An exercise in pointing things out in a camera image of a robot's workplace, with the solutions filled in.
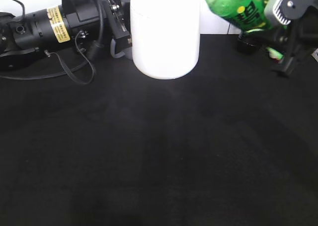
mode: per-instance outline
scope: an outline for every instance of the black table surface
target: black table surface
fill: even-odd
[[[0,80],[0,225],[317,226],[318,64],[279,78],[235,39],[202,36],[176,80],[124,58],[88,86]]]

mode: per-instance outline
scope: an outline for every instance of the black power cord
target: black power cord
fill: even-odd
[[[95,5],[97,7],[97,11],[98,11],[98,15],[99,15],[99,37],[97,40],[97,43],[101,46],[102,45],[102,39],[103,39],[103,35],[104,35],[104,17],[103,17],[103,5],[102,5],[102,1],[101,0],[94,0]],[[23,8],[23,17],[25,16],[25,8],[24,8],[24,4],[21,3],[21,6]],[[70,77],[71,80],[73,80],[75,83],[77,84],[89,84],[94,80],[94,77],[96,75],[96,68],[94,67],[94,65],[89,61],[89,59],[80,51],[80,48],[78,46],[77,40],[79,38],[80,35],[83,34],[83,31],[80,31],[76,37],[75,37],[75,46],[76,49],[79,51],[79,53],[85,58],[85,62],[83,62],[82,64],[78,65],[77,67],[70,69],[66,63],[62,60],[62,58],[57,54],[57,53],[48,53],[49,56],[51,54],[57,55],[60,64],[62,66],[62,68],[64,69],[64,72],[59,72],[59,73],[55,73],[55,74],[50,74],[50,75],[39,75],[39,76],[30,76],[30,77],[20,77],[20,76],[5,76],[5,75],[0,75],[0,78],[4,78],[4,79],[10,79],[10,80],[21,80],[21,81],[28,81],[28,80],[40,80],[40,79],[48,79],[48,78],[56,78],[56,77],[61,77],[64,75],[68,75]],[[78,79],[73,73],[82,69],[83,67],[85,67],[87,64],[90,65],[91,69],[92,69],[92,77],[90,78],[90,80],[88,82],[84,82],[80,79]]]
[[[11,22],[21,22],[21,21],[24,21],[24,19],[25,19],[25,6],[24,6],[24,4],[23,4],[22,2],[20,2],[19,0],[12,0],[12,1],[14,1],[14,2],[20,4],[20,6],[22,7],[22,18],[21,18],[21,20],[13,20],[13,21],[11,21]]]

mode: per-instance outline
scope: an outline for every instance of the white wall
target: white wall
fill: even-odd
[[[26,12],[33,12],[61,4],[61,0],[20,0],[25,4]],[[204,0],[201,3],[201,33],[202,34],[238,34],[239,30],[228,22],[210,12]],[[0,11],[21,15],[21,7],[9,0],[0,0]]]

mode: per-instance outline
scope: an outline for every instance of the green plastic bottle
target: green plastic bottle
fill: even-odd
[[[270,29],[264,9],[269,0],[206,0],[210,10],[242,31]]]

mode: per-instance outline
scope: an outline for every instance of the white cup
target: white cup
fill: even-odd
[[[196,66],[199,0],[131,0],[133,60],[144,74],[175,79]]]

